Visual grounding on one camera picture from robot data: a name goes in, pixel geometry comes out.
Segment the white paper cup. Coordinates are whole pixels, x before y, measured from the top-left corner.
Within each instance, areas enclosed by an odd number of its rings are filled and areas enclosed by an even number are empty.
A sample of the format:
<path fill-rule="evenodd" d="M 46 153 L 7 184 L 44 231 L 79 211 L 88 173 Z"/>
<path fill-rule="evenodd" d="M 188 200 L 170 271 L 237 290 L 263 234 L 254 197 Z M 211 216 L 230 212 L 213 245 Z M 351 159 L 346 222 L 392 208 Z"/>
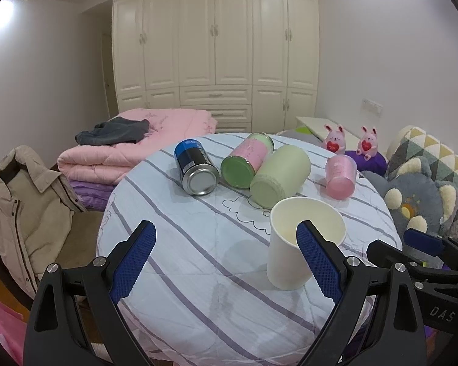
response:
<path fill-rule="evenodd" d="M 325 240 L 340 245 L 347 229 L 333 206 L 310 197 L 289 197 L 271 209 L 271 242 L 267 260 L 268 280 L 279 289 L 301 288 L 312 272 L 297 244 L 298 224 L 309 220 Z"/>

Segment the pink plastic cup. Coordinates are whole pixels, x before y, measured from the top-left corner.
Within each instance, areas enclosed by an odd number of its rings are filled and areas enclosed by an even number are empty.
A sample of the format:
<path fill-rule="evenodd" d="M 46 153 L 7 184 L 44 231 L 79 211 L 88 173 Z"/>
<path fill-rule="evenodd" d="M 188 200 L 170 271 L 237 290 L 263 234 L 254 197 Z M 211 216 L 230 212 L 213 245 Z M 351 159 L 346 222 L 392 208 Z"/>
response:
<path fill-rule="evenodd" d="M 326 190 L 329 197 L 345 200 L 355 191 L 357 164 L 347 155 L 334 155 L 325 166 Z"/>

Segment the pale green cup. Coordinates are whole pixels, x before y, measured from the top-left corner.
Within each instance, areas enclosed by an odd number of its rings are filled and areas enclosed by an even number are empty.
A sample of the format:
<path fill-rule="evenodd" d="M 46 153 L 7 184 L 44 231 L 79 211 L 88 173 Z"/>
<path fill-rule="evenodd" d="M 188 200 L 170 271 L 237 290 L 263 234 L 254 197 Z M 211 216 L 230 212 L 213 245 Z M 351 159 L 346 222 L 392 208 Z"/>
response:
<path fill-rule="evenodd" d="M 295 145 L 283 145 L 262 164 L 251 181 L 253 202 L 271 209 L 282 199 L 293 197 L 311 173 L 308 155 Z"/>

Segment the pink green lidded cup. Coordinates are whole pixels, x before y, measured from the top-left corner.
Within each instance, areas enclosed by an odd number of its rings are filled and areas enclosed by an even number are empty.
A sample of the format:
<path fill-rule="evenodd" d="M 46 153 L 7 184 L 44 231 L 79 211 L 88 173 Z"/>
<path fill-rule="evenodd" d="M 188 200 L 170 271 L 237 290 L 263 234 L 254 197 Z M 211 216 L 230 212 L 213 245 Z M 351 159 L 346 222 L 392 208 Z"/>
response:
<path fill-rule="evenodd" d="M 264 132 L 248 135 L 221 163 L 224 180 L 234 188 L 248 189 L 265 160 L 274 152 L 274 142 Z"/>

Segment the grey bear plush pillow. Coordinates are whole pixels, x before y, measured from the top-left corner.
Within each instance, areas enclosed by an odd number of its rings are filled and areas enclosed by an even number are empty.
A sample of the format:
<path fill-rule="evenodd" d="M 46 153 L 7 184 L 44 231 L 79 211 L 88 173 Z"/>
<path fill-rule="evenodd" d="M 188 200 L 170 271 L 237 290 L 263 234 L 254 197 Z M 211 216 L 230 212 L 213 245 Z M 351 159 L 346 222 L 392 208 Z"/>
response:
<path fill-rule="evenodd" d="M 384 199 L 400 236 L 408 229 L 448 234 L 458 211 L 458 189 L 448 181 L 434 181 L 425 157 L 406 161 L 387 177 L 371 171 L 362 175 Z"/>

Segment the pink bag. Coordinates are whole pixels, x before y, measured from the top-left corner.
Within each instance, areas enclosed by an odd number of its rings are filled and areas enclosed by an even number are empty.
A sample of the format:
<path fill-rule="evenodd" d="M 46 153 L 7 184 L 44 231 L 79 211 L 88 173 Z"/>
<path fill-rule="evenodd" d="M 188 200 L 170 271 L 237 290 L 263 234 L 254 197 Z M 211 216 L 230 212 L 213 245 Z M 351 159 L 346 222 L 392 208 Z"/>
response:
<path fill-rule="evenodd" d="M 0 343 L 17 365 L 24 362 L 26 328 L 23 316 L 0 302 Z"/>

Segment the geometric patterned pillow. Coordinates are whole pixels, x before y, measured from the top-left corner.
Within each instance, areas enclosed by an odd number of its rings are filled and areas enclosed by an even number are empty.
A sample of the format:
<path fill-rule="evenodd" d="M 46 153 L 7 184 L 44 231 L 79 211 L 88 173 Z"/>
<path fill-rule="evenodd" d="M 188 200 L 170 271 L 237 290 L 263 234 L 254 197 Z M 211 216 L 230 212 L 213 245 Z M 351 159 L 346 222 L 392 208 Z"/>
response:
<path fill-rule="evenodd" d="M 428 161 L 432 180 L 451 182 L 458 189 L 458 155 L 420 127 L 408 126 L 399 131 L 386 152 L 386 174 L 393 174 L 403 163 L 418 156 Z M 458 210 L 449 235 L 458 240 Z"/>

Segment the purple cushion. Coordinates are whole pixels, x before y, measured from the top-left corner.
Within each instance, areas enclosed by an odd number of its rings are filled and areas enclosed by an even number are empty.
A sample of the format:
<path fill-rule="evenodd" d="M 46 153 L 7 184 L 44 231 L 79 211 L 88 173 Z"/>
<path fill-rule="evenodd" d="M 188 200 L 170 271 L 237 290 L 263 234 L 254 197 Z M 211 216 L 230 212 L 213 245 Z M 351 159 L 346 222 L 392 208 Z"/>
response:
<path fill-rule="evenodd" d="M 370 171 L 384 177 L 387 170 L 386 158 L 377 153 L 374 157 L 366 160 L 364 155 L 358 155 L 355 150 L 346 150 L 345 155 L 352 158 L 357 164 L 357 170 L 360 172 Z"/>

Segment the beige jacket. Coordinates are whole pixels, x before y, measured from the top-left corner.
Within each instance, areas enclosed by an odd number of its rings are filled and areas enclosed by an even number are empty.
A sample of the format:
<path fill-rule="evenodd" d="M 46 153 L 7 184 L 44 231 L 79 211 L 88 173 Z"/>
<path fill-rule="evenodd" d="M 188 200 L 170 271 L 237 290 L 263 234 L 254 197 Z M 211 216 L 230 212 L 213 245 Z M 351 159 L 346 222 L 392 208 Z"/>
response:
<path fill-rule="evenodd" d="M 86 211 L 66 176 L 31 147 L 18 146 L 0 161 L 0 257 L 29 297 L 64 247 L 73 216 Z"/>

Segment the purple folded blanket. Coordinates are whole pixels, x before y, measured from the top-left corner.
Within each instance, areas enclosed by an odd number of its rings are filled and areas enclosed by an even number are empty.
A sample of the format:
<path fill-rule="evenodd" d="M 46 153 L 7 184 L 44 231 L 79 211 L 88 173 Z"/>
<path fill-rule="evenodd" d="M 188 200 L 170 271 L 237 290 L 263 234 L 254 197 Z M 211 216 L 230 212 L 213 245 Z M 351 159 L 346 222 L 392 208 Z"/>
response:
<path fill-rule="evenodd" d="M 73 191 L 88 210 L 103 212 L 115 185 L 71 180 Z"/>

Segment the right pink bunny plush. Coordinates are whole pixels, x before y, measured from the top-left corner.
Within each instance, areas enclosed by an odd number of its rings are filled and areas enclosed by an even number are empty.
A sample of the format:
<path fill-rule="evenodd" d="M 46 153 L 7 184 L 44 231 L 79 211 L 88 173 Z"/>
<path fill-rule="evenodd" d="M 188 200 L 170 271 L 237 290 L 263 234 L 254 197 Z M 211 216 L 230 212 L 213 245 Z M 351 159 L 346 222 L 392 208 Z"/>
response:
<path fill-rule="evenodd" d="M 363 136 L 357 145 L 356 154 L 361 155 L 365 160 L 374 158 L 378 152 L 377 130 L 375 127 L 370 130 L 362 127 Z"/>

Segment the pink bunny plush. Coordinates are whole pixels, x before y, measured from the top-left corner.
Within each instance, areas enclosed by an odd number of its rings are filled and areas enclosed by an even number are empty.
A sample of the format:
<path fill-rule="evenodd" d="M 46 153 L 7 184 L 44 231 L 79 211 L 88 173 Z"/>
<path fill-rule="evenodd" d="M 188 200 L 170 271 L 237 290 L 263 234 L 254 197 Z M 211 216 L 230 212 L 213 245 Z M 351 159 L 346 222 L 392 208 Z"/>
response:
<path fill-rule="evenodd" d="M 327 137 L 322 141 L 322 148 L 337 155 L 344 155 L 346 150 L 345 131 L 341 125 L 332 128 L 325 124 L 324 128 L 328 131 Z"/>
<path fill-rule="evenodd" d="M 377 130 L 375 127 L 370 130 L 362 127 L 363 136 L 357 145 L 356 154 L 361 155 L 365 160 L 374 158 L 378 152 Z"/>

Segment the striped white tablecloth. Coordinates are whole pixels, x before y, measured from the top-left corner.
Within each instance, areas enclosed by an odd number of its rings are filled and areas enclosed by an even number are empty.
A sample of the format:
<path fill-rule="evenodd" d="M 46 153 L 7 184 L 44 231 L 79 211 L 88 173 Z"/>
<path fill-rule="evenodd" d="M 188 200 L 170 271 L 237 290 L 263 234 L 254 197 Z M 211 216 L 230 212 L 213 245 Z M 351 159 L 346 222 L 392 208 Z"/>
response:
<path fill-rule="evenodd" d="M 180 365 L 295 365 L 332 308 L 317 283 L 282 291 L 267 278 L 270 213 L 220 183 L 181 184 L 172 145 L 140 161 L 111 194 L 96 243 L 109 254 L 142 221 L 155 246 L 119 309 L 152 359 Z"/>

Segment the left pink bunny plush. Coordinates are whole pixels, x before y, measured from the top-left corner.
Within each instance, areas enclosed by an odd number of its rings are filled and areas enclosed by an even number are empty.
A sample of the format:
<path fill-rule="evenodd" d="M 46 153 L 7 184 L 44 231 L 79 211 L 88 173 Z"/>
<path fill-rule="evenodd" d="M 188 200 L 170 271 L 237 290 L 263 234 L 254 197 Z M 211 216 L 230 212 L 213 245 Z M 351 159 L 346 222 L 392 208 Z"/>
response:
<path fill-rule="evenodd" d="M 325 124 L 324 128 L 328 131 L 327 137 L 322 141 L 322 148 L 337 155 L 344 155 L 346 150 L 345 131 L 341 125 L 332 128 Z"/>

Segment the pink folded quilt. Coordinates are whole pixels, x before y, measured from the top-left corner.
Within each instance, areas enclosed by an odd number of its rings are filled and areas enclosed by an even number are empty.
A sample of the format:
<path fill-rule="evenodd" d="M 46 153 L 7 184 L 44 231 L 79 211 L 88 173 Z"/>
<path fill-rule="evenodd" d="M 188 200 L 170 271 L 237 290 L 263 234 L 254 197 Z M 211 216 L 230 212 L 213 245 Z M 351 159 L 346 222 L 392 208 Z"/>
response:
<path fill-rule="evenodd" d="M 118 145 L 77 145 L 58 156 L 59 171 L 70 180 L 116 185 L 154 152 L 188 138 L 213 134 L 217 125 L 209 111 L 190 108 L 136 108 L 120 116 L 147 120 L 150 129 L 144 139 Z"/>

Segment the blue black metal can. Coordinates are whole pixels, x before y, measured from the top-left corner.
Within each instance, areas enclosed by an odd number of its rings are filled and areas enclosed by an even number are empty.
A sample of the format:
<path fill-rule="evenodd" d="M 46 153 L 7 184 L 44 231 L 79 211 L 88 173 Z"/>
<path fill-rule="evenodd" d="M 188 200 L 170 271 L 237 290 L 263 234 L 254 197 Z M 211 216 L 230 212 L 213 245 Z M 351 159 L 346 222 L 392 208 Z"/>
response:
<path fill-rule="evenodd" d="M 216 188 L 220 174 L 199 141 L 186 139 L 179 142 L 174 149 L 174 157 L 186 193 L 204 196 Z"/>

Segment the dark grey clothing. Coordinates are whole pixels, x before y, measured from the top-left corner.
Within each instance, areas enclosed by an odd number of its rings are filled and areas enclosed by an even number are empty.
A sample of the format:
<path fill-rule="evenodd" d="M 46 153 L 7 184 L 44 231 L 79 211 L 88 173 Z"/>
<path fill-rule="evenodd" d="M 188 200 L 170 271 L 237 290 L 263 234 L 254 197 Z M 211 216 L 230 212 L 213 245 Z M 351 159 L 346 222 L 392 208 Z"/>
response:
<path fill-rule="evenodd" d="M 149 132 L 147 120 L 132 121 L 124 117 L 115 117 L 96 124 L 91 131 L 82 131 L 75 136 L 79 145 L 117 145 L 120 143 L 138 143 Z"/>

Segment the cream white wardrobe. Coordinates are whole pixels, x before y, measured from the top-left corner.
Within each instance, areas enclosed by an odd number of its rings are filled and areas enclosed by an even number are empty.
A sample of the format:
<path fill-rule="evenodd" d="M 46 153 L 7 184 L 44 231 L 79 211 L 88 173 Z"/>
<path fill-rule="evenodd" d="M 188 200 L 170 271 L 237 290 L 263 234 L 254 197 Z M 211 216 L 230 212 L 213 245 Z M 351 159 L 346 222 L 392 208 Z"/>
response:
<path fill-rule="evenodd" d="M 318 0 L 113 0 L 118 107 L 194 108 L 219 131 L 314 115 Z"/>

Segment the white wall switch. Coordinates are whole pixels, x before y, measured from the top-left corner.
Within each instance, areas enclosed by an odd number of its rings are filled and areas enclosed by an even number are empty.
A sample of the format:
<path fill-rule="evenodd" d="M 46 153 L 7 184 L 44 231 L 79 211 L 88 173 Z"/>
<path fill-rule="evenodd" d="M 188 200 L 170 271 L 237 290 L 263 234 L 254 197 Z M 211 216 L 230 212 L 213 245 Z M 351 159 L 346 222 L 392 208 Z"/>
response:
<path fill-rule="evenodd" d="M 364 98 L 362 100 L 362 109 L 379 117 L 383 111 L 383 106 L 378 102 Z"/>

